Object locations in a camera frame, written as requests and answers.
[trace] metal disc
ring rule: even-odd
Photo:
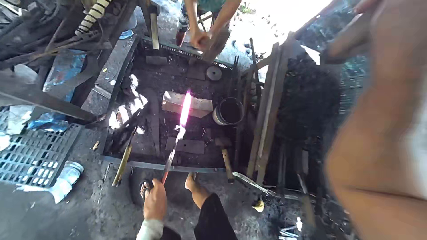
[[[208,68],[208,70],[206,70],[206,75],[208,76],[208,78],[212,81],[218,81],[221,79],[221,69],[219,67],[216,66],[210,66]]]

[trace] coal pile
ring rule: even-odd
[[[321,137],[338,113],[339,80],[306,56],[289,59],[275,134],[288,140]]]

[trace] workbench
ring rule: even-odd
[[[144,134],[136,134],[132,139],[132,152],[127,165],[162,170],[170,153],[170,150],[166,150],[167,139],[177,136],[174,128],[179,124],[180,117],[178,113],[162,110],[164,92],[174,91],[185,94],[187,89],[190,89],[193,97],[212,100],[215,108],[222,99],[227,97],[230,84],[234,81],[234,66],[219,61],[212,64],[207,63],[201,60],[201,55],[196,51],[185,51],[178,46],[163,43],[160,43],[160,51],[163,56],[167,56],[168,63],[150,65],[146,63],[145,56],[151,50],[151,45],[151,39],[148,37],[137,38],[133,43],[114,86],[108,111],[116,111],[118,106],[126,104],[126,96],[123,95],[120,84],[123,85],[131,74],[138,79],[136,87],[138,93],[143,95],[144,89],[147,88],[155,92],[159,110],[160,154],[156,155],[155,137],[153,137],[154,134],[150,127],[147,126]],[[206,70],[212,65],[221,69],[222,77],[218,81],[211,81],[206,77]],[[109,142],[112,138],[112,131],[107,131],[102,159],[118,164],[123,153],[111,152]],[[216,137],[221,136],[226,136],[234,141],[234,127],[219,126],[214,122],[212,113],[203,118],[189,116],[184,139],[203,141],[204,154],[177,152],[171,170],[204,173],[225,171],[221,149],[214,142]]]

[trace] person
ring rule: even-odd
[[[182,45],[187,31],[190,30],[191,45],[199,50],[205,50],[206,41],[223,27],[228,26],[241,2],[242,0],[183,0],[178,19],[176,45]],[[213,25],[209,32],[203,32],[197,23],[197,13],[204,14],[208,11],[212,12]]]
[[[163,218],[166,215],[167,199],[164,185],[157,179],[152,180],[153,188],[148,182],[141,186],[140,193],[145,193],[144,221],[138,232],[137,240],[175,240],[181,239],[173,230],[164,227]],[[189,173],[184,187],[190,190],[193,201],[200,209],[199,222],[194,228],[196,239],[237,240],[236,234],[228,221],[219,197],[208,193],[198,182],[195,174]]]
[[[364,240],[427,237],[427,1],[361,0],[371,85],[339,130],[329,183]]]

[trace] wooden hammer handle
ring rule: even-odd
[[[222,157],[224,158],[225,170],[227,171],[227,178],[229,183],[234,182],[233,172],[230,166],[230,159],[228,158],[227,149],[222,149]]]

